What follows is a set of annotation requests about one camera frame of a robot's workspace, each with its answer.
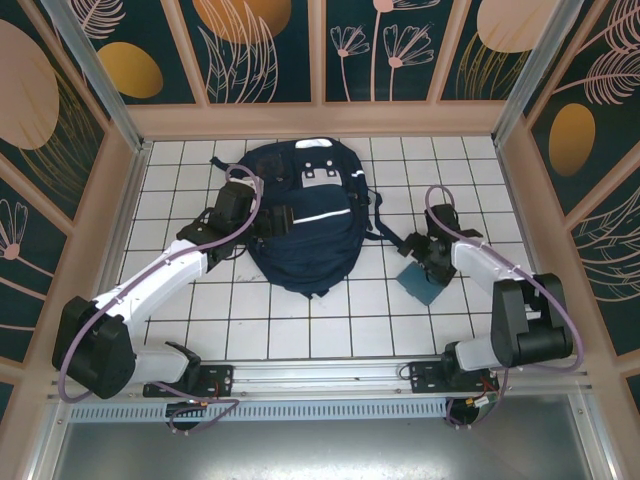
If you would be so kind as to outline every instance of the backpack strap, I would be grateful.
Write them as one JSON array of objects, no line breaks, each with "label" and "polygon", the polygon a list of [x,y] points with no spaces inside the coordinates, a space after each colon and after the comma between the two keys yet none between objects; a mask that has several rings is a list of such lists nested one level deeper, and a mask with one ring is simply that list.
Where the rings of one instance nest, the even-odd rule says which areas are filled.
[{"label": "backpack strap", "polygon": [[[222,160],[220,160],[216,156],[213,156],[211,158],[210,162],[214,167],[219,168],[223,172],[226,172],[227,169],[229,168],[229,166],[231,165],[229,163],[224,163]],[[245,172],[243,172],[242,170],[234,170],[233,172],[230,173],[230,175],[232,177],[234,177],[234,178],[244,178],[244,177],[247,176],[247,174]]]},{"label": "backpack strap", "polygon": [[[382,223],[382,219],[380,218],[380,205],[382,205],[382,195],[380,195],[378,192],[376,192],[374,190],[371,190],[371,189],[369,189],[369,191],[376,196],[374,219],[375,219],[376,228],[380,232],[380,235],[375,235],[374,233],[367,232],[367,234],[365,236],[367,238],[369,238],[370,240],[379,240],[379,239],[389,240],[397,248],[402,247],[402,244],[404,243],[404,240],[402,240],[398,235],[396,235],[393,232],[393,230],[391,230],[384,223]],[[371,238],[371,236],[369,236],[369,235],[376,236],[376,237],[379,237],[379,238]]]}]

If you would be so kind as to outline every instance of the backpack shoulder strap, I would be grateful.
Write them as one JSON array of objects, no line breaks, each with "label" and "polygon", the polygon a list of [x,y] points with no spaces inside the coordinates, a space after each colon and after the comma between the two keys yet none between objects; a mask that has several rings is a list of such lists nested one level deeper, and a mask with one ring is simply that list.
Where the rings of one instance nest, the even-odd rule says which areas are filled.
[{"label": "backpack shoulder strap", "polygon": [[[400,248],[404,243],[404,240],[402,240],[398,235],[395,234],[393,230],[391,230],[384,223],[382,223],[382,219],[380,218],[380,205],[382,205],[382,195],[380,195],[378,192],[371,189],[369,189],[369,191],[376,196],[374,221],[375,221],[376,228],[381,234],[379,235],[379,237],[381,237],[384,240],[389,240],[397,248]],[[378,235],[375,235],[371,232],[367,232],[367,234],[369,234],[367,238],[369,238],[370,240],[378,240],[377,238],[371,238],[373,236],[377,237]]]}]

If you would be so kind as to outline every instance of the white tile floor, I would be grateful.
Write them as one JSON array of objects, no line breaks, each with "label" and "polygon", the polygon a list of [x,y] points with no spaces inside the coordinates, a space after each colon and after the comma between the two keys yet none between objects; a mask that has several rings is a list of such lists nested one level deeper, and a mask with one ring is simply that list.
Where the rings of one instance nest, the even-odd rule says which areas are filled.
[{"label": "white tile floor", "polygon": [[[443,183],[460,224],[529,269],[505,181],[488,137],[343,138],[383,196],[383,220],[398,234],[425,233],[424,195]],[[121,281],[145,266],[224,184],[209,160],[232,163],[274,140],[156,143],[125,252]],[[225,261],[159,308],[138,342],[174,340],[204,360],[402,356],[441,353],[484,334],[491,299],[459,274],[425,307],[395,280],[410,263],[388,242],[366,241],[348,279],[307,300],[266,282],[251,257]]]}]

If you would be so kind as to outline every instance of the dark teal wallpaper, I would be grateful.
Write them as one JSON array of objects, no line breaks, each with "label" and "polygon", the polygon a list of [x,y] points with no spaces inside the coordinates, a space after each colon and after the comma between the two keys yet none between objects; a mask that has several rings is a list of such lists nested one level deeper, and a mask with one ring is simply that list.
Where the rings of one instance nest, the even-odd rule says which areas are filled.
[{"label": "dark teal wallpaper", "polygon": [[16,0],[0,3],[0,154],[74,218],[104,131]]},{"label": "dark teal wallpaper", "polygon": [[211,103],[310,102],[307,0],[180,0]]},{"label": "dark teal wallpaper", "polygon": [[326,101],[425,100],[451,6],[327,0]]},{"label": "dark teal wallpaper", "polygon": [[532,127],[569,213],[640,140],[640,14],[608,3]]},{"label": "dark teal wallpaper", "polygon": [[640,169],[573,229],[618,355],[640,348]]},{"label": "dark teal wallpaper", "polygon": [[584,3],[582,4],[582,7],[580,8],[580,13],[576,17],[576,20],[573,22],[570,30],[567,32],[567,35],[564,37],[564,41],[560,45],[560,48],[558,49],[558,52],[556,53],[555,58],[553,59],[553,61],[549,65],[549,68],[547,68],[547,70],[546,70],[545,74],[543,75],[543,77],[540,79],[540,82],[539,82],[537,88],[535,89],[535,91],[533,92],[533,95],[531,95],[531,98],[527,102],[527,105],[524,107],[524,116],[525,117],[529,116],[529,112],[531,111],[533,106],[538,101],[538,98],[540,97],[540,94],[542,93],[542,90],[547,85],[547,79],[548,79],[549,75],[551,75],[551,72],[553,72],[556,69],[556,67],[558,66],[558,63],[562,59],[562,56],[564,55],[565,51],[567,50],[567,47],[571,43],[571,40],[573,40],[573,37],[575,36],[576,31],[580,28],[580,25],[582,25],[582,22],[584,21],[584,17],[587,15],[587,13],[589,13],[589,10],[593,6],[593,2],[594,2],[594,0],[584,0]]},{"label": "dark teal wallpaper", "polygon": [[9,399],[11,398],[11,392],[13,392],[13,385],[9,383],[0,382],[0,423],[2,423],[2,417],[9,406]]},{"label": "dark teal wallpaper", "polygon": [[65,242],[0,180],[0,357],[24,360]]},{"label": "dark teal wallpaper", "polygon": [[554,1],[472,0],[442,100],[506,100]]}]

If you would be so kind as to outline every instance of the floral wallpaper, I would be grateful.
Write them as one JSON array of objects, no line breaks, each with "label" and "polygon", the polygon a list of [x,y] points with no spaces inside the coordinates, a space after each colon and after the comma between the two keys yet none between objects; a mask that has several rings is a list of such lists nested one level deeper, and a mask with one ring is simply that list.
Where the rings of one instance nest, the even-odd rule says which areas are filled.
[{"label": "floral wallpaper", "polygon": [[66,236],[0,180],[0,357],[22,362]]},{"label": "floral wallpaper", "polygon": [[425,100],[450,12],[441,0],[327,0],[325,100]]}]

